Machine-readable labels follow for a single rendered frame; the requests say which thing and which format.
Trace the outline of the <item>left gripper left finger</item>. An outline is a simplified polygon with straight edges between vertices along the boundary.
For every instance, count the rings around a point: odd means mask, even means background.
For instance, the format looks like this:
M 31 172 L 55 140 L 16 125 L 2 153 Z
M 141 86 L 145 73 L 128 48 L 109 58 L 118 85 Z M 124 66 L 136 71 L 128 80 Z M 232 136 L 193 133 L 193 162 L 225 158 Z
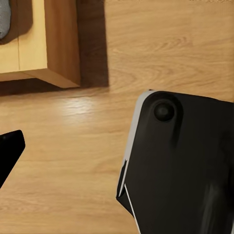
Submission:
M 0 188 L 25 149 L 21 130 L 0 135 Z

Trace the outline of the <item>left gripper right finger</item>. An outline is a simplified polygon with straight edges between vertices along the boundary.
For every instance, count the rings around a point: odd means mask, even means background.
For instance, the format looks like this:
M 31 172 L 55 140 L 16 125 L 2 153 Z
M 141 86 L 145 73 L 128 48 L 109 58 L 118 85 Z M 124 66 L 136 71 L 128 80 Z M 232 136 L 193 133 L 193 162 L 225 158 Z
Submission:
M 218 146 L 234 169 L 234 132 L 222 130 Z

